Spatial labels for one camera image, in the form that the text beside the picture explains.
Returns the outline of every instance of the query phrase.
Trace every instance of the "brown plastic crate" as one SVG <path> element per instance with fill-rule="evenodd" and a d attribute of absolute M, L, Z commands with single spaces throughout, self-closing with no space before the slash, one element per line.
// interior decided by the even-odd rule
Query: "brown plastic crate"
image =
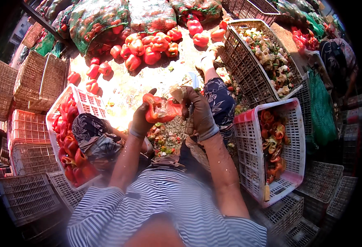
<path fill-rule="evenodd" d="M 21 65 L 15 81 L 14 96 L 25 100 L 38 100 L 46 58 L 31 51 Z"/>
<path fill-rule="evenodd" d="M 40 23 L 36 22 L 33 24 L 32 28 L 26 33 L 25 37 L 22 40 L 22 44 L 24 44 L 27 48 L 31 48 L 36 43 L 38 37 L 40 36 L 42 30 L 42 26 Z"/>
<path fill-rule="evenodd" d="M 287 49 L 285 49 L 281 41 L 262 20 L 244 19 L 229 22 L 228 30 L 225 33 L 225 52 L 222 53 L 221 58 L 227 70 L 232 73 L 241 91 L 246 96 L 248 105 L 254 108 L 257 105 L 292 98 L 300 89 L 300 86 L 297 85 L 303 81 L 292 57 L 290 57 L 290 62 L 287 66 L 294 74 L 293 83 L 295 87 L 287 96 L 279 98 L 262 65 L 247 43 L 239 36 L 239 32 L 245 28 L 262 30 L 273 43 L 283 48 L 285 52 L 287 52 Z"/>
<path fill-rule="evenodd" d="M 16 226 L 40 219 L 60 208 L 45 173 L 1 178 L 0 194 Z"/>
<path fill-rule="evenodd" d="M 266 0 L 223 0 L 222 7 L 238 19 L 261 19 L 269 26 L 280 15 Z"/>
<path fill-rule="evenodd" d="M 48 54 L 40 86 L 39 99 L 29 102 L 29 109 L 48 111 L 63 91 L 67 63 Z"/>

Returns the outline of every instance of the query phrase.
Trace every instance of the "gloved hand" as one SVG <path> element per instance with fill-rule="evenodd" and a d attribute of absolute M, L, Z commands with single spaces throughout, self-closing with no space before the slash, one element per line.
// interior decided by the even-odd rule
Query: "gloved hand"
<path fill-rule="evenodd" d="M 206 140 L 218 133 L 219 127 L 215 124 L 207 99 L 200 92 L 196 92 L 193 87 L 185 86 L 185 88 L 187 89 L 187 95 L 184 96 L 183 120 L 189 117 L 188 107 L 192 102 L 195 107 L 193 111 L 193 125 L 194 129 L 198 132 L 198 140 Z"/>
<path fill-rule="evenodd" d="M 154 95 L 157 89 L 151 89 L 150 94 Z M 147 132 L 154 126 L 154 124 L 147 122 L 145 113 L 148 111 L 149 105 L 144 102 L 133 114 L 132 125 L 129 128 L 129 133 L 137 138 L 144 139 Z"/>

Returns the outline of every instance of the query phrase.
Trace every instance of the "striped shirt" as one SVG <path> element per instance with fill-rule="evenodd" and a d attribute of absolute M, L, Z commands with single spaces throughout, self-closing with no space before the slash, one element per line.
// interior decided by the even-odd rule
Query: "striped shirt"
<path fill-rule="evenodd" d="M 122 246 L 157 213 L 171 216 L 186 246 L 266 245 L 266 228 L 221 215 L 208 186 L 163 168 L 144 170 L 126 193 L 89 188 L 70 218 L 67 236 L 71 246 Z"/>

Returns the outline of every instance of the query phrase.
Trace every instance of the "person in background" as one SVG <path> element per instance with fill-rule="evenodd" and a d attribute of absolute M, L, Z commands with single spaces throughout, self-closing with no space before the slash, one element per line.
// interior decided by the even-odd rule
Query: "person in background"
<path fill-rule="evenodd" d="M 71 246 L 266 245 L 266 228 L 250 220 L 224 144 L 224 137 L 231 134 L 234 100 L 213 66 L 223 50 L 223 43 L 214 43 L 199 59 L 205 96 L 186 87 L 183 108 L 186 119 L 189 104 L 194 104 L 194 129 L 207 154 L 212 186 L 190 172 L 198 162 L 191 165 L 184 159 L 181 164 L 190 154 L 182 147 L 179 161 L 153 161 L 136 177 L 140 150 L 153 126 L 145 119 L 148 104 L 143 103 L 133 115 L 108 187 L 90 187 L 71 216 L 67 228 Z"/>
<path fill-rule="evenodd" d="M 355 53 L 351 46 L 340 38 L 322 41 L 319 51 L 337 96 L 344 96 L 343 106 L 346 107 L 348 98 L 356 90 L 358 64 Z"/>

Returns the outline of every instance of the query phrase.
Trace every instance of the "green mesh bag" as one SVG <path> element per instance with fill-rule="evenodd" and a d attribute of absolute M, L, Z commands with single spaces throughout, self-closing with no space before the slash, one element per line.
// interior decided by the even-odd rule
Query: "green mesh bag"
<path fill-rule="evenodd" d="M 177 25 L 175 12 L 166 0 L 129 0 L 128 5 L 133 32 L 166 33 Z"/>
<path fill-rule="evenodd" d="M 330 105 L 330 96 L 322 82 L 319 73 L 308 71 L 311 90 L 311 121 L 314 138 L 318 145 L 325 146 L 329 141 L 337 139 L 335 122 L 333 121 L 333 107 Z"/>
<path fill-rule="evenodd" d="M 102 54 L 112 48 L 110 42 L 122 35 L 122 33 L 114 34 L 110 28 L 127 26 L 128 16 L 129 9 L 125 0 L 83 0 L 71 12 L 70 37 L 83 55 L 87 54 L 88 48 L 90 51 Z M 108 38 L 103 38 L 90 47 L 91 42 L 102 34 Z M 97 48 L 97 45 L 104 43 L 106 46 Z"/>
<path fill-rule="evenodd" d="M 177 19 L 187 22 L 190 14 L 196 15 L 201 23 L 218 19 L 222 11 L 222 0 L 170 0 Z"/>

